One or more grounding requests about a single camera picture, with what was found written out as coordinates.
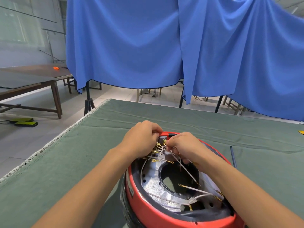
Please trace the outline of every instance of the green tablecloth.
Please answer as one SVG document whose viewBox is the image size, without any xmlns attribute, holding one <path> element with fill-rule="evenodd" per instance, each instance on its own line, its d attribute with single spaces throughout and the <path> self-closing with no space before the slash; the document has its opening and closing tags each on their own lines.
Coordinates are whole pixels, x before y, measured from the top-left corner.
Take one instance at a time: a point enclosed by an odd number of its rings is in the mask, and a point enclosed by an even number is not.
<svg viewBox="0 0 304 228">
<path fill-rule="evenodd" d="M 0 184 L 0 226 L 33 225 L 146 119 L 165 131 L 189 131 L 230 161 L 232 145 L 238 169 L 304 218 L 304 135 L 298 132 L 303 125 L 110 100 Z M 125 226 L 120 185 L 94 227 Z"/>
</svg>

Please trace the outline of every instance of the person's left hand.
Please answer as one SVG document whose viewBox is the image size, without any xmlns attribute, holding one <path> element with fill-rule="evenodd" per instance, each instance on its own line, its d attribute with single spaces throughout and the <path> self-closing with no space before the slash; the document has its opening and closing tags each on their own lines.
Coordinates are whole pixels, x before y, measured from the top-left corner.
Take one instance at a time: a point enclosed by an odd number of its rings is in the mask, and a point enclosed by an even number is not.
<svg viewBox="0 0 304 228">
<path fill-rule="evenodd" d="M 144 157 L 152 151 L 162 132 L 163 129 L 156 123 L 139 122 L 126 133 L 117 147 L 133 154 L 134 159 Z"/>
</svg>

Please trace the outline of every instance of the brown table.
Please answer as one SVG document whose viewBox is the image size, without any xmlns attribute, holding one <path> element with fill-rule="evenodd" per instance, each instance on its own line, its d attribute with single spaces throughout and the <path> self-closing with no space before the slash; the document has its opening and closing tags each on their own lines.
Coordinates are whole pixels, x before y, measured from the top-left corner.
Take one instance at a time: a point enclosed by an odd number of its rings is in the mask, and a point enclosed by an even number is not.
<svg viewBox="0 0 304 228">
<path fill-rule="evenodd" d="M 59 67 L 59 69 L 58 70 L 53 69 L 54 66 Z M 52 89 L 56 110 L 22 106 L 21 104 L 11 105 L 11 104 L 0 103 L 0 106 L 7 107 L 5 109 L 0 110 L 0 113 L 10 110 L 12 108 L 21 108 L 21 109 L 55 112 L 58 114 L 58 118 L 61 119 L 62 109 L 61 109 L 61 103 L 60 103 L 59 92 L 58 92 L 58 87 L 57 87 L 56 81 L 67 79 L 68 88 L 69 88 L 70 93 L 71 93 L 70 87 L 74 86 L 74 85 L 70 84 L 70 78 L 73 76 L 71 75 L 71 73 L 68 69 L 65 69 L 63 67 L 66 67 L 65 63 L 1 68 L 0 74 L 1 74 L 1 71 L 3 70 L 3 71 L 8 71 L 8 72 L 14 72 L 14 73 L 23 73 L 25 75 L 30 74 L 30 75 L 35 75 L 35 76 L 51 77 L 52 79 L 50 81 L 38 82 L 38 83 L 35 83 L 32 85 L 15 88 L 15 89 L 0 88 L 0 101 L 50 86 Z"/>
</svg>

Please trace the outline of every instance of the hand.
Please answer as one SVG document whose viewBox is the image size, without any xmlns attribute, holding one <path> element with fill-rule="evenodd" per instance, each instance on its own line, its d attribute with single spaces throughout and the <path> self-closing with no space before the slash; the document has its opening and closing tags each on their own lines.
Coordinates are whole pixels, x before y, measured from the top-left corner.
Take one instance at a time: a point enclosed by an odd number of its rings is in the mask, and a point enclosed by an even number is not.
<svg viewBox="0 0 304 228">
<path fill-rule="evenodd" d="M 144 121 L 133 126 L 117 146 L 133 154 L 133 159 L 148 155 L 156 145 L 163 129 L 156 123 Z"/>
<path fill-rule="evenodd" d="M 167 150 L 179 155 L 185 164 L 190 161 L 200 172 L 206 173 L 205 163 L 217 158 L 211 150 L 189 132 L 177 134 L 167 142 Z"/>
</svg>

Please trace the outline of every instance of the floor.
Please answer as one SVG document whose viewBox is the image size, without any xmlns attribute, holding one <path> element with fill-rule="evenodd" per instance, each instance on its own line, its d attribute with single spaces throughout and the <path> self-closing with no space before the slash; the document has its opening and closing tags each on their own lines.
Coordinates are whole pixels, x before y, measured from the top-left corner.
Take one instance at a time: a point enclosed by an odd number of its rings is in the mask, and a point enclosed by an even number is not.
<svg viewBox="0 0 304 228">
<path fill-rule="evenodd" d="M 0 114 L 1 120 L 8 120 L 20 117 L 34 118 L 39 124 L 34 128 L 16 127 L 11 124 L 0 125 L 0 178 L 13 168 L 24 162 L 29 156 L 41 149 L 46 143 L 51 141 L 66 128 L 73 125 L 84 115 L 84 102 L 86 93 L 78 94 L 72 89 L 72 94 L 68 92 L 67 86 L 63 85 L 63 81 L 57 82 L 59 88 L 59 95 L 63 110 L 62 119 L 58 120 L 55 113 L 33 111 L 25 109 L 12 109 Z M 141 95 L 139 102 L 164 105 L 171 107 L 178 107 L 180 95 L 182 91 L 182 84 L 162 88 L 161 95 L 156 98 L 152 97 L 152 93 L 148 95 Z M 91 97 L 94 100 L 95 106 L 99 105 L 106 99 L 118 99 L 124 101 L 136 101 L 136 90 L 113 87 L 102 84 L 102 91 L 90 89 Z M 209 98 L 205 101 L 203 98 L 192 97 L 191 103 L 183 104 L 183 108 L 192 110 L 202 110 L 214 112 L 218 97 Z M 22 103 L 26 106 L 35 106 L 41 108 L 55 108 L 53 96 L 50 88 L 40 89 L 31 93 L 27 93 L 18 97 L 6 99 L 1 101 L 9 104 Z M 227 106 L 221 105 L 219 113 L 233 114 L 234 111 Z M 268 120 L 276 120 L 290 123 L 299 123 L 296 121 L 276 119 L 258 113 L 246 111 L 244 115 L 240 116 L 244 120 L 250 118 L 261 118 Z"/>
</svg>

